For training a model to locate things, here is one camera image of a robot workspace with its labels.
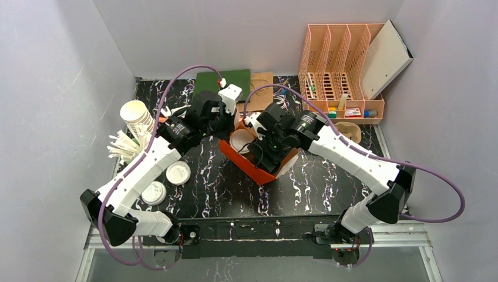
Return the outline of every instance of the green cloth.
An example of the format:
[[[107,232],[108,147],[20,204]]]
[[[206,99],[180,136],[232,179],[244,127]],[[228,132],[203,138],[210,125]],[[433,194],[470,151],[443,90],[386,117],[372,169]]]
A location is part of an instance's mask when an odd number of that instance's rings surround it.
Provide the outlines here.
[[[240,98],[239,102],[244,102],[251,92],[251,70],[229,70],[220,73],[222,77],[226,79],[227,85],[233,84],[242,88],[242,97]],[[218,75],[215,72],[198,73],[193,95],[196,95],[203,90],[209,90],[218,93],[218,90],[220,88],[218,86],[218,80]]]

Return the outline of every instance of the white wall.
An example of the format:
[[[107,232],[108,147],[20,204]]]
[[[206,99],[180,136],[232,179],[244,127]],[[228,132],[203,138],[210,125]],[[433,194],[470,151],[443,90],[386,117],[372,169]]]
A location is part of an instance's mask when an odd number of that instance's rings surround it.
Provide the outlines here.
[[[429,225],[445,281],[496,281],[498,217],[498,2],[405,1],[394,24],[415,59],[387,97],[382,123],[393,157],[450,176],[461,218]],[[419,173],[413,214],[446,217],[451,188]]]
[[[2,281],[74,281],[134,78],[91,0],[0,4]]]
[[[384,23],[403,2],[93,1],[134,76],[149,79],[172,78],[199,63],[296,74],[306,24]]]

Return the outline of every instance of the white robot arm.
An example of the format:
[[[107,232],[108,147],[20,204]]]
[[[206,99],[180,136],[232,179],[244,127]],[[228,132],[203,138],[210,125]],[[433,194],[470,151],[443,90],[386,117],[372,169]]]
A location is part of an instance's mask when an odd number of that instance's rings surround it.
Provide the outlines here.
[[[372,193],[363,201],[346,209],[339,220],[325,231],[332,241],[351,241],[365,227],[383,221],[396,223],[408,196],[412,192],[415,169],[382,162],[368,157],[372,152],[360,145],[340,141],[321,116],[308,110],[291,115],[272,104],[263,113],[255,113],[245,120],[258,138],[248,145],[258,168],[274,173],[292,148],[302,148],[322,156],[363,181]],[[349,148],[367,153],[362,156]]]
[[[80,201],[88,219],[97,226],[99,209],[105,197],[116,181],[123,179],[107,202],[103,217],[103,227],[111,245],[121,245],[131,236],[151,235],[170,241],[177,239],[179,233],[172,214],[133,210],[131,206],[152,181],[189,149],[199,145],[202,138],[215,136],[228,139],[234,130],[234,119],[238,118],[236,104],[241,93],[242,89],[235,85],[229,85],[218,93],[199,93],[183,118],[173,114],[159,127],[148,153],[141,152],[96,192],[83,192]],[[140,159],[140,164],[129,172]]]

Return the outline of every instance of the black cable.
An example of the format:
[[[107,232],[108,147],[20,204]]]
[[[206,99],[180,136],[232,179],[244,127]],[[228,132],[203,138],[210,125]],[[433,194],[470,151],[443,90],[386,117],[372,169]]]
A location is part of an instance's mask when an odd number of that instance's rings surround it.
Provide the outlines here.
[[[246,143],[244,144],[244,146],[242,146],[242,148],[240,148],[240,150],[237,151],[237,154],[240,154],[240,152],[242,152],[244,150],[245,147],[247,147],[247,145],[251,144],[252,142],[249,142],[249,143]]]
[[[258,165],[260,165],[260,164],[261,164],[261,161],[263,160],[263,155],[264,155],[264,152],[263,152],[263,148],[262,148],[259,144],[257,144],[257,143],[254,143],[254,144],[255,144],[256,146],[258,146],[258,148],[260,148],[260,150],[261,150],[261,158],[260,158],[260,159],[258,160],[258,162],[254,165],[254,167],[256,167],[256,168],[257,168],[257,167],[258,167]]]

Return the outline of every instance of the black marble table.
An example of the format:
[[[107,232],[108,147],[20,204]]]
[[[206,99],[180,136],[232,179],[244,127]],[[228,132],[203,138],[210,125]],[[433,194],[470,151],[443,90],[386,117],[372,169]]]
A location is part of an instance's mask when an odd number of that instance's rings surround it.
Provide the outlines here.
[[[287,86],[299,92],[297,76],[276,76],[275,83],[289,78]],[[169,80],[144,80],[138,83],[136,99],[143,101],[153,115]],[[189,104],[194,80],[178,80],[166,98],[176,108]],[[297,113],[301,100],[286,91],[286,106]],[[361,145],[382,156],[381,146],[370,125],[361,126]],[[175,186],[165,173],[157,181],[164,183],[167,197],[159,206],[148,206],[138,199],[135,209],[168,210],[178,218],[291,216],[303,214],[340,214],[364,199],[368,188],[357,178],[322,157],[300,150],[293,168],[277,180],[259,186],[219,150],[216,138],[204,139],[183,160],[190,166],[187,183]]]

